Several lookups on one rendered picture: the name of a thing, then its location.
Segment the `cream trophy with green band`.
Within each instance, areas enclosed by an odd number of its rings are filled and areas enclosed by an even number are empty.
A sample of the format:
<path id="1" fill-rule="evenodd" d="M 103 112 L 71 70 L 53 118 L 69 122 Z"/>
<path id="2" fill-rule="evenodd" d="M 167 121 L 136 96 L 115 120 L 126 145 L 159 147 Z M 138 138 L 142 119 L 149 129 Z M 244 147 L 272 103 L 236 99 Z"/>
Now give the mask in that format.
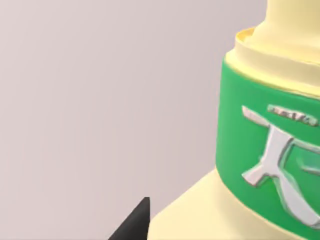
<path id="1" fill-rule="evenodd" d="M 320 0 L 267 0 L 223 60 L 215 169 L 147 240 L 320 240 Z"/>

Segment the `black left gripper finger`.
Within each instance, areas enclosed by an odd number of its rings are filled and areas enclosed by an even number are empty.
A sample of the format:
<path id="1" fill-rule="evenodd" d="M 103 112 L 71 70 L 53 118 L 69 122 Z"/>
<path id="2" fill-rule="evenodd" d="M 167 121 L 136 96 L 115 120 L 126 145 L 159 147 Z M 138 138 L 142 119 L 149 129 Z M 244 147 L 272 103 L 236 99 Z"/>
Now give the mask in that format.
<path id="1" fill-rule="evenodd" d="M 150 225 L 150 197 L 144 197 L 108 240 L 147 240 Z"/>

